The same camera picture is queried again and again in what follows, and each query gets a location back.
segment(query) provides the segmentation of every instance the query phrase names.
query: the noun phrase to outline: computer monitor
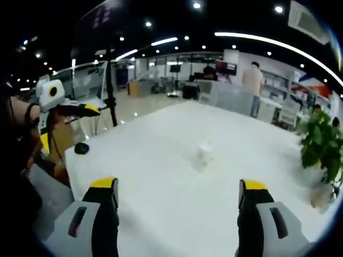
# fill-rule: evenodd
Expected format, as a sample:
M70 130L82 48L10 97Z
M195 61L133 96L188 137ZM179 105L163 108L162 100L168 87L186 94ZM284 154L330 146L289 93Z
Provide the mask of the computer monitor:
M220 74L236 75L237 65L232 63L226 63L223 61L217 61L215 63L215 71Z
M181 70L181 65L171 65L170 66L170 72L171 73L177 73L177 72L180 72Z

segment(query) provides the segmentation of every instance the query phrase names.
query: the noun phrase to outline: led strip light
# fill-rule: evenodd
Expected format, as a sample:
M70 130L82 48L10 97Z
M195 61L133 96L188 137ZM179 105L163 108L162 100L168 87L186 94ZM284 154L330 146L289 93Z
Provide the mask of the led strip light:
M215 36L241 37L244 39L254 39L254 40L258 40L258 41L267 42L270 44L275 44L276 46L280 46L280 47L286 48L288 50L291 50L293 52L296 52L297 54L300 54L303 57L306 57L307 59L311 60L312 62L314 62L315 64L317 64L321 68L323 68L328 74L333 76L333 78L343 87L343 81L332 70L330 70L324 63L322 63L321 61L317 60L313 56L310 56L309 54L305 53L304 51L302 51L298 48L295 48L295 47L292 47L288 44L285 44L285 43L282 43L282 42L279 42L279 41L276 41L273 39L268 39L268 38L262 37L262 36L255 36L255 35L242 34L242 33L230 33L230 32L215 32L214 35Z

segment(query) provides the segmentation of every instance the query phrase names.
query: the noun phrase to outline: white table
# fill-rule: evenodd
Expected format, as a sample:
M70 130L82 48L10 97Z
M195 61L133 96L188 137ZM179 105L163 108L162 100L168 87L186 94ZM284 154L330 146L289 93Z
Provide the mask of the white table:
M188 101L139 117L66 151L76 200L100 178L119 180L120 256L234 256L241 178L263 182L302 222L310 240L331 215L312 208L300 168L298 137L250 117ZM214 160L199 172L200 143Z

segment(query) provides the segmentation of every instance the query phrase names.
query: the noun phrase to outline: small white object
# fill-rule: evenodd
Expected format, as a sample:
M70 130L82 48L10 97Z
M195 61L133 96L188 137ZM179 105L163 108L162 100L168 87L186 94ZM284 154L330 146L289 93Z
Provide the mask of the small white object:
M282 13L284 11L284 9L282 7L280 7L280 6L276 6L274 10L277 13Z
M196 152L197 162L200 169L208 166L213 161L213 149L210 145L204 143L199 145Z
M194 9L200 9L201 5L199 3L194 3L193 7Z

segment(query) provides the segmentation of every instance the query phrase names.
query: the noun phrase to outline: black pole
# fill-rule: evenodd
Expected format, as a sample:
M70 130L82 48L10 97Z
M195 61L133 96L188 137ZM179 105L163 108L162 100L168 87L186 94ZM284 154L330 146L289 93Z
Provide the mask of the black pole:
M116 106L116 99L113 96L113 85L112 85L112 79L111 79L111 45L108 44L106 48L106 60L107 60L107 66L106 66L106 85L107 85L107 94L108 94L108 103L107 106L110 109L113 127L117 126L117 118L115 113L115 106Z

